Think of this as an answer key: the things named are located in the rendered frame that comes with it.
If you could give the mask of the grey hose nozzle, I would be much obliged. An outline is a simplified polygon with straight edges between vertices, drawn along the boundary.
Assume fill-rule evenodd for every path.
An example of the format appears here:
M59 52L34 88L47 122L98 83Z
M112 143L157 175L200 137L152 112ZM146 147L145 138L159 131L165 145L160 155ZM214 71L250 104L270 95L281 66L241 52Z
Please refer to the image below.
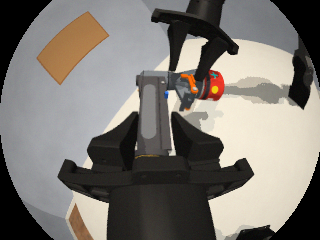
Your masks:
M184 112L184 109L189 111L195 99L217 101L223 96L224 79L220 72L211 69L203 83L200 81L195 83L193 79L195 73L196 69L189 69L179 73L143 71L140 75L136 75L140 107L135 157L169 156L175 147L167 91L176 91L179 96L181 101L179 112Z

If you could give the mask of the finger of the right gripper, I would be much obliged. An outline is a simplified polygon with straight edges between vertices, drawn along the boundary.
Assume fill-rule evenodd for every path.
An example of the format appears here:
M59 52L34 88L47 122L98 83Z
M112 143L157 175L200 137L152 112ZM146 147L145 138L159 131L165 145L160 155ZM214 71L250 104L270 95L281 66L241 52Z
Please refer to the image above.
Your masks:
M175 72L177 64L179 64L181 48L188 35L191 25L180 20L172 20L168 28L169 40L169 68L168 71ZM173 51L173 52L172 52Z
M197 65L195 80L201 81L205 79L209 69L212 68L212 65L216 63L216 60L219 59L225 51L228 51L229 44L227 41L220 39L220 37L215 37L215 39L208 40L207 43L201 45L201 55L199 65Z

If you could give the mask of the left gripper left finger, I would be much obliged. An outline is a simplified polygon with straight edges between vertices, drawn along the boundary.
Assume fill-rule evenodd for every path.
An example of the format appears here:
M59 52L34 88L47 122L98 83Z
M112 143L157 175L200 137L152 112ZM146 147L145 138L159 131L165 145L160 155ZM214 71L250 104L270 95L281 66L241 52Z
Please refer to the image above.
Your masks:
M137 143L139 111L103 135L92 137L87 148L93 173L132 171Z

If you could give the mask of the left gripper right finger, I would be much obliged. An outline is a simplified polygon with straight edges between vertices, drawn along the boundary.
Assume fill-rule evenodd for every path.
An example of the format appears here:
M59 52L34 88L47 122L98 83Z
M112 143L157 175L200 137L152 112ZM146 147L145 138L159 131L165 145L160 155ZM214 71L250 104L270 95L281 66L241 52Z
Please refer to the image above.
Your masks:
M176 156L185 157L189 169L220 171L219 157L224 149L220 137L193 127L177 112L171 113L171 127Z

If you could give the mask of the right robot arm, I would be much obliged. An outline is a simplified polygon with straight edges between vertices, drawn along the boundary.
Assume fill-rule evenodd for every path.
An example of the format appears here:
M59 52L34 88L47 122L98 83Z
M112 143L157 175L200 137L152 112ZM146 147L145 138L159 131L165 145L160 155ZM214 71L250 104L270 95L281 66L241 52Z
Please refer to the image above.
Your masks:
M223 1L225 0L207 1L211 1L211 3L217 5L221 11L221 9L223 9ZM309 87L309 85L311 85L313 81L313 65L311 56L309 56L307 48L305 48L300 36L299 49L295 49L295 55L292 57L292 65L295 73L293 73L292 85L289 85L288 97L291 97L304 111L305 104L307 104L309 95L311 95L311 87Z

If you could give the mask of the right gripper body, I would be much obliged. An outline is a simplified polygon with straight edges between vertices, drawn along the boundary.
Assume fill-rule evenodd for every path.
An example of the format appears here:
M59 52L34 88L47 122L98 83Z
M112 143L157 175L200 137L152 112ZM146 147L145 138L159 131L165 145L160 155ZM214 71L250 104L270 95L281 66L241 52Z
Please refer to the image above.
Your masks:
M155 8L151 16L152 23L159 23L160 21L160 23L169 24L172 20L184 21L184 23L191 25L188 33L192 36L204 37L207 40L212 40L212 37L219 36L229 44L229 55L237 55L239 45L219 27L220 19L220 8L207 0L189 1L185 12Z

